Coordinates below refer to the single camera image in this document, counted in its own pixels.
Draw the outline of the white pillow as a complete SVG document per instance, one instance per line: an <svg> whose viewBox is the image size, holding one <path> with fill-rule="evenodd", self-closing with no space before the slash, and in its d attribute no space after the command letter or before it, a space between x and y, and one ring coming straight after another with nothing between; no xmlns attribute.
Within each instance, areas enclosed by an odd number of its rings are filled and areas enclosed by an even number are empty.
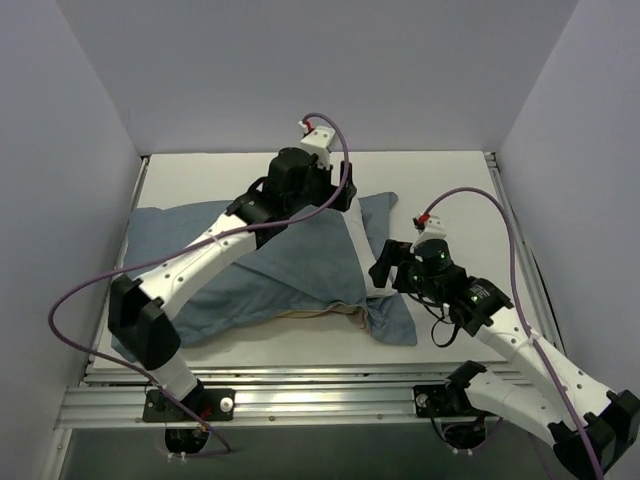
<svg viewBox="0 0 640 480"><path fill-rule="evenodd" d="M350 208L343 212L342 216L362 271L366 296L368 298L382 298L394 295L395 291L391 288L389 280L386 281L383 287L376 287L369 276L369 268L374 265L376 259L364 229L362 210L358 198L352 201Z"/></svg>

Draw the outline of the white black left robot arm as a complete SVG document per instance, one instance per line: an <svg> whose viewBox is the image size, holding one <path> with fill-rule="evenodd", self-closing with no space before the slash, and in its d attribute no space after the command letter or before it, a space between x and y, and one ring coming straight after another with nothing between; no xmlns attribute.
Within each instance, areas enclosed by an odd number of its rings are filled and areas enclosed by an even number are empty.
<svg viewBox="0 0 640 480"><path fill-rule="evenodd" d="M340 182L331 181L328 153L297 147L280 150L265 176L191 244L154 263L136 278L123 274L110 287L108 329L167 393L165 405L179 419L194 417L202 405L199 384L180 352L172 320L191 297L244 255L310 218L307 208L348 210L356 188L351 165L340 164Z"/></svg>

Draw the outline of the blue beige striped pillowcase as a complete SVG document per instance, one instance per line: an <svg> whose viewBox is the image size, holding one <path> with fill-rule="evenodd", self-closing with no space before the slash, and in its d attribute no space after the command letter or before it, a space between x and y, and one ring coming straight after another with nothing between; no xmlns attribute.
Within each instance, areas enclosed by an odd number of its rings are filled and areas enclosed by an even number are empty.
<svg viewBox="0 0 640 480"><path fill-rule="evenodd" d="M358 199L377 260L389 236L398 196L383 192ZM394 346L418 342L415 322L400 294L366 296L342 212L326 209L226 267L191 297L173 324L182 346L194 346L236 327L331 309L355 315L378 342Z"/></svg>

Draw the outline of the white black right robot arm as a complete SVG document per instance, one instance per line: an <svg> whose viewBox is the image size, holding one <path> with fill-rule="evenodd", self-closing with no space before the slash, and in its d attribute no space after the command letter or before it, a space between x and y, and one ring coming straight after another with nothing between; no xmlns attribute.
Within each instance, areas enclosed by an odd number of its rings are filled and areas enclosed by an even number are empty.
<svg viewBox="0 0 640 480"><path fill-rule="evenodd" d="M451 374L444 400L455 412L497 415L549 445L578 479L601 479L635 443L639 398L595 380L536 330L524 326L511 299L456 265L443 239L417 246L387 240L370 268L373 283L393 276L400 293L428 299L451 322L498 353L529 381L528 388L467 361Z"/></svg>

